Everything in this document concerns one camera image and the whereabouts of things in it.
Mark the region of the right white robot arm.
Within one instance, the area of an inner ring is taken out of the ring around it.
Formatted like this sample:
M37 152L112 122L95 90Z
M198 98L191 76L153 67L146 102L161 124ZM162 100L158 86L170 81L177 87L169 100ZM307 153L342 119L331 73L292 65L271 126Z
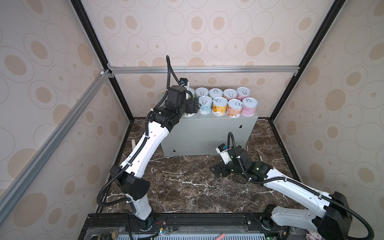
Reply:
M303 210L269 204L257 218L262 227L271 231L276 226L287 226L316 232L325 240L350 240L353 219L368 231L366 240L375 236L373 228L359 214L349 208L347 198L339 193L329 194L300 183L262 161L252 162L240 146L221 144L216 148L222 162L212 166L217 178L230 174L241 176L247 182L278 191L305 207Z

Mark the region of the teal can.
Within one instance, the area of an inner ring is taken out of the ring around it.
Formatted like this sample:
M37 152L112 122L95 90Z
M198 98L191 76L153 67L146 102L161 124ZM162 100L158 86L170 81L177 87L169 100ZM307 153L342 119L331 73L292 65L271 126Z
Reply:
M207 88L197 88L195 90L195 94L196 94L196 97L197 98L200 98L200 97L207 97L209 95L209 90Z
M201 115L208 115L212 112L213 99L209 96L199 97L199 113Z

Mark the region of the pink can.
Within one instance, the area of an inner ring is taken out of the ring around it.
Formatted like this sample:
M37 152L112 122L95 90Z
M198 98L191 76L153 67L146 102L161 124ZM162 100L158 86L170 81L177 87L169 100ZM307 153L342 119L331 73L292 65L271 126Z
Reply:
M242 100L243 108L242 108L242 115L245 117L251 117L255 114L258 101L254 98L244 98Z
M246 87L239 87L237 88L237 99L242 101L245 98L248 98L251 95L251 90Z

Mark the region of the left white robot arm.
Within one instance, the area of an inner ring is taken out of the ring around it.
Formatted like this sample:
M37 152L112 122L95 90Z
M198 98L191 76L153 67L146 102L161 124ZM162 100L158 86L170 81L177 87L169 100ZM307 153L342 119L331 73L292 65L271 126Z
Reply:
M198 99L184 86L171 86L159 105L150 110L146 117L145 133L131 154L119 166L111 168L111 179L102 187L97 196L101 207L112 206L121 202L131 204L134 215L145 221L152 213L147 192L150 182L143 179L146 167L158 146L171 132L181 117L198 111ZM125 197L112 202L103 202L107 188L117 181Z

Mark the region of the brown orange can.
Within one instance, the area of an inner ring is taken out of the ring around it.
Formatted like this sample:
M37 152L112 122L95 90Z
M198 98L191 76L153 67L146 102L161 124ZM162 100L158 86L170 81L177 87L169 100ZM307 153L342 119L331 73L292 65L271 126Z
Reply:
M227 116L230 118L238 118L242 113L242 109L243 109L242 101L238 99L231 99L228 101L228 105L227 105L227 111L226 111Z
M238 92L234 89L226 89L223 91L223 98L229 100L236 99Z

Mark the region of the brown orange can front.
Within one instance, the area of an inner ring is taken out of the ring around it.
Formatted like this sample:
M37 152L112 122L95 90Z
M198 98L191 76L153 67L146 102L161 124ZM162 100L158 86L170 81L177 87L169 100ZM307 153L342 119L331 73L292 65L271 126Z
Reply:
M227 111L226 111L227 116L230 118L238 118L242 113L242 109L243 109L242 101L238 99L231 99L228 101L228 105L227 105Z

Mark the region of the yellow can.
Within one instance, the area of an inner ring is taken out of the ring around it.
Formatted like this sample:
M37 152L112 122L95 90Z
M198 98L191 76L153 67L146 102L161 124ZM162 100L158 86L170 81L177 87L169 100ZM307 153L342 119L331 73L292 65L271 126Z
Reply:
M216 97L213 99L212 110L216 116L224 116L227 112L228 100L224 97Z
M223 96L223 91L221 89L213 88L209 90L209 97L211 97L212 99L222 97L222 96Z

